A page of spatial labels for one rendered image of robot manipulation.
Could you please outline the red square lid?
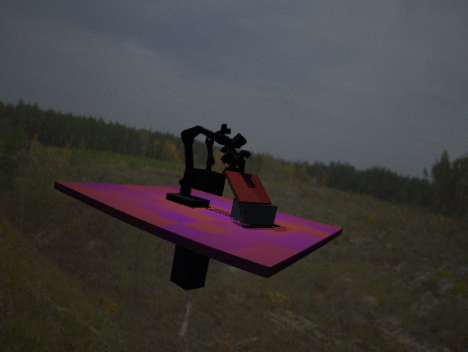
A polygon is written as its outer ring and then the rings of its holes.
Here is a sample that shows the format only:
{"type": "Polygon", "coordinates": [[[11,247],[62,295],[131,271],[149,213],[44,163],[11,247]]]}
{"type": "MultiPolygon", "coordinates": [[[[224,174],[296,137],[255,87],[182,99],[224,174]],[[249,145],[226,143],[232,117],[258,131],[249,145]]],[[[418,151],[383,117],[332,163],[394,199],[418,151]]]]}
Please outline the red square lid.
{"type": "Polygon", "coordinates": [[[225,171],[224,175],[237,203],[271,205],[272,202],[258,175],[225,171]]]}

